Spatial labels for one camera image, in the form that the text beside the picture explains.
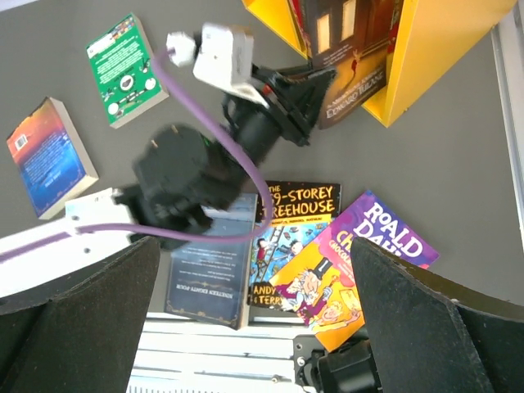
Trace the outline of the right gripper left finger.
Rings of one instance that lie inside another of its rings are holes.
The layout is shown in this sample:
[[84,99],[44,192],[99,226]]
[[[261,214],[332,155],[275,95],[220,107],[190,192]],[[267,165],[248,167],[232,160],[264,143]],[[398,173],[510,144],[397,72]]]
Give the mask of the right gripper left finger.
[[160,263],[144,237],[1,298],[3,392],[124,392]]

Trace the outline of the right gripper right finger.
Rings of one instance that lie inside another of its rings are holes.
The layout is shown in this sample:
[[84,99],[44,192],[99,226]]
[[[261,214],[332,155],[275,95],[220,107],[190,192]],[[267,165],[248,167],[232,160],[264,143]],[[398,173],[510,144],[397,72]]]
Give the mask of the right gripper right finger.
[[521,392],[523,308],[364,238],[350,256],[386,392]]

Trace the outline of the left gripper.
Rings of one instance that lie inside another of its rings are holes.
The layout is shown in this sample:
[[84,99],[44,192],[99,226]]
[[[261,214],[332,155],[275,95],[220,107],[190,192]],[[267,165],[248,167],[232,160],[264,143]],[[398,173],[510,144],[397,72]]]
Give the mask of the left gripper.
[[299,147],[309,145],[324,98],[337,76],[335,68],[313,70],[302,65],[273,70],[253,65],[251,71],[282,137]]

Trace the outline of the brown Edward Tulane book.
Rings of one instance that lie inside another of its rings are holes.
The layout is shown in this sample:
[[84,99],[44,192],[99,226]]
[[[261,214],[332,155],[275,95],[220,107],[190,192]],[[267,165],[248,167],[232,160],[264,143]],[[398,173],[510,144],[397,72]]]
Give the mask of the brown Edward Tulane book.
[[318,127],[328,129],[386,86],[390,32],[402,2],[302,1],[300,5],[312,66],[336,70],[318,119]]

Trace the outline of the red 13-Storey Treehouse book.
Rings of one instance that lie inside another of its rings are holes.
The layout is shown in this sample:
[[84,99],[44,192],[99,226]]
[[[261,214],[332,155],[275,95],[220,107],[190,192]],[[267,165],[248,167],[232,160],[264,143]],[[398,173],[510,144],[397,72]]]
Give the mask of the red 13-Storey Treehouse book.
[[291,11],[292,24],[296,31],[298,47],[303,57],[311,61],[311,47],[309,34],[305,28],[305,14],[302,11],[301,0],[288,0]]

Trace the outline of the dark blue 1984 book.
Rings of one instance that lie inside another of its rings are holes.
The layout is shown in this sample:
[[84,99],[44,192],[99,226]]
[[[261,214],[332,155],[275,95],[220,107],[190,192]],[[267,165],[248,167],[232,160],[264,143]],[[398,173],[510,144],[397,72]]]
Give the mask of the dark blue 1984 book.
[[171,253],[164,311],[234,330],[247,324],[252,241],[190,242]]

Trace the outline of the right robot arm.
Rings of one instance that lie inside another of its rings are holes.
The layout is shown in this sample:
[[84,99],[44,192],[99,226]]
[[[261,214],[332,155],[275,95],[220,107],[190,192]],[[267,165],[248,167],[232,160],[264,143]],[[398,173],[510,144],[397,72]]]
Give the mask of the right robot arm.
[[[520,392],[523,308],[351,248],[368,338],[314,360],[326,392]],[[122,392],[160,262],[148,237],[1,297],[4,392]]]

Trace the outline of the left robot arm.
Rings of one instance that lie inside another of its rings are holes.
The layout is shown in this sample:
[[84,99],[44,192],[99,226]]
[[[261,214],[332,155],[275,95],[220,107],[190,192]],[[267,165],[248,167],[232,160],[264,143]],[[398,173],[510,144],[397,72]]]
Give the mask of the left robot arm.
[[208,242],[211,219],[204,210],[227,209],[252,181],[264,203],[264,219],[272,219],[273,199],[258,167],[279,139],[299,147],[308,144],[336,70],[304,66],[271,70],[253,66],[251,75],[261,102],[226,93],[222,102],[225,123],[208,116],[174,80],[167,86],[215,136],[204,137],[184,124],[162,129],[133,165],[137,183],[114,197],[126,206],[132,220],[112,223],[93,215],[90,224],[64,228],[37,241],[1,254],[1,294],[10,296],[32,287],[29,275],[16,276],[14,267],[24,254],[70,237],[104,231],[128,232],[133,240],[157,237],[174,250],[187,242]]

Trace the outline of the Roald Dahl Charlie book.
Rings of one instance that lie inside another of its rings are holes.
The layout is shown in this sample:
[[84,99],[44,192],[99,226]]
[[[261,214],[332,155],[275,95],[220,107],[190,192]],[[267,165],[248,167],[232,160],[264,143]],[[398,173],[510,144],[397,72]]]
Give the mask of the Roald Dahl Charlie book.
[[372,191],[361,194],[269,281],[329,352],[364,325],[350,257],[359,237],[423,269],[440,256]]

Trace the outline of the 169-Storey Treehouse book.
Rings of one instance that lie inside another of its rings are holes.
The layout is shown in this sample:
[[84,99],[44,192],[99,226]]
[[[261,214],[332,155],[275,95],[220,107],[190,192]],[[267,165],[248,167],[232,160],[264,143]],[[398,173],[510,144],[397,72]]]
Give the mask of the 169-Storey Treehouse book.
[[269,180],[272,223],[253,238],[247,303],[288,310],[269,279],[297,256],[339,215],[341,185]]

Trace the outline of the yellow wooden shelf box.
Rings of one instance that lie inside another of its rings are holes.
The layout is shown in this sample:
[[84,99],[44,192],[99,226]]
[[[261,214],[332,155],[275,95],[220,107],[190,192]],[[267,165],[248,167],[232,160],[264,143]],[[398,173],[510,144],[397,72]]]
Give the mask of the yellow wooden shelf box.
[[[401,2],[387,48],[386,86],[361,105],[386,127],[516,6],[514,1]],[[242,5],[302,56],[287,1]]]

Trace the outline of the blue orange paperback book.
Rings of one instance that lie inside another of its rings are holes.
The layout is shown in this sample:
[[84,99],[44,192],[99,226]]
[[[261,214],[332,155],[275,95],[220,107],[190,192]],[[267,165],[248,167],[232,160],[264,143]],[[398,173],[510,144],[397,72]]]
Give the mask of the blue orange paperback book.
[[98,173],[63,102],[45,97],[11,132],[7,147],[38,219],[98,181]]

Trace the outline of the green paperback book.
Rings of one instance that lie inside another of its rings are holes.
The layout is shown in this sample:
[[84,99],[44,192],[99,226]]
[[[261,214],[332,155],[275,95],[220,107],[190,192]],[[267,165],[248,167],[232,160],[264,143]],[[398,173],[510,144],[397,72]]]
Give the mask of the green paperback book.
[[113,129],[164,101],[169,93],[151,67],[152,50],[135,14],[86,47],[106,118]]

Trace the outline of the aluminium mounting rail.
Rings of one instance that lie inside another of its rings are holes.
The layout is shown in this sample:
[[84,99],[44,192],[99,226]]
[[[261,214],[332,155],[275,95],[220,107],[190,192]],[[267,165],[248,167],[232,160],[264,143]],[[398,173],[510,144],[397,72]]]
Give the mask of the aluminium mounting rail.
[[255,317],[239,330],[166,313],[147,314],[129,392],[301,392],[296,317]]

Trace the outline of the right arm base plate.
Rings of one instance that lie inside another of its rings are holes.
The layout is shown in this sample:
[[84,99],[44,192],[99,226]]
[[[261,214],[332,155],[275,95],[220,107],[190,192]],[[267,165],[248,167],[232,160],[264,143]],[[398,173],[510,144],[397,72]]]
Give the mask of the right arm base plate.
[[319,360],[327,354],[316,336],[299,335],[293,339],[293,362],[295,382],[304,388],[321,391]]

